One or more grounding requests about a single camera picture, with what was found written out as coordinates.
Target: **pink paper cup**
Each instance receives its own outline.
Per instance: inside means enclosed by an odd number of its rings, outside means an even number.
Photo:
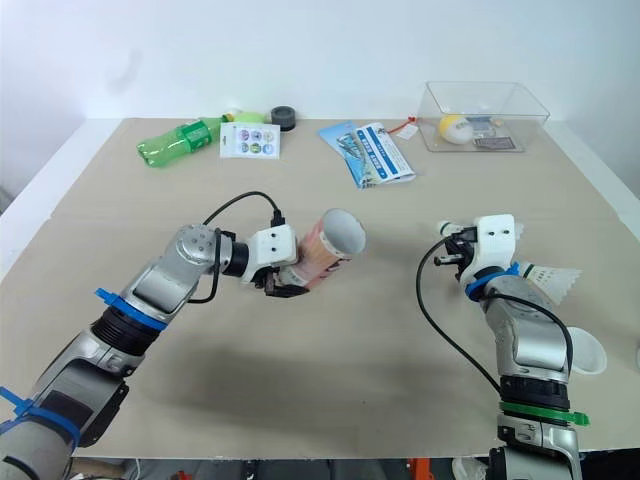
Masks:
[[[367,235],[346,210],[328,210],[298,245],[299,261],[280,269],[280,281],[312,289],[362,252]]]

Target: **paper cup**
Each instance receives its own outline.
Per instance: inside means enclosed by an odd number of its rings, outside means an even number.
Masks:
[[[607,368],[607,353],[596,337],[578,327],[567,327],[573,342],[573,370],[597,375]]]
[[[358,219],[346,210],[332,208],[298,245],[299,262],[280,269],[280,281],[312,289],[362,252],[365,244],[366,234]]]

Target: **clear plastic box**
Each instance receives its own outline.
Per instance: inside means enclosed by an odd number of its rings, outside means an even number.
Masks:
[[[524,152],[547,118],[519,83],[427,82],[417,121],[432,152]]]

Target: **green cable tie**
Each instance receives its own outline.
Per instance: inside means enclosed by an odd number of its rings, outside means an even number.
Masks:
[[[535,415],[537,417],[551,418],[553,420],[563,420],[565,422],[575,423],[582,427],[590,425],[591,421],[586,413],[582,412],[561,412],[552,408],[534,407],[532,405],[523,405],[521,403],[500,402],[502,410],[509,410],[515,413],[525,413]]]

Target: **beige tabletop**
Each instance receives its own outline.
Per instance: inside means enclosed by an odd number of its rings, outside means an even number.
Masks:
[[[89,164],[0,284],[1,383],[26,395],[37,376],[104,309],[176,229],[232,196],[263,190],[304,234],[342,207],[368,234],[363,255],[312,293],[272,299],[224,277],[189,305],[127,380],[131,392],[102,440],[79,453],[190,458],[407,457],[486,454],[498,445],[498,397],[421,316],[415,270],[441,219],[510,212],[525,224],[516,259],[584,273],[556,313],[604,345],[608,368],[571,376],[588,413],[582,449],[640,445],[640,245],[546,136],[523,154],[433,154],[397,139],[418,177],[358,191],[342,159],[301,121],[282,159],[203,150],[155,170],[141,139],[178,120],[127,120]],[[219,226],[251,235],[270,209],[247,199]],[[496,375],[493,335],[453,267],[426,268],[433,316]],[[204,291],[208,286],[205,280]],[[1,412],[10,414],[8,405]]]

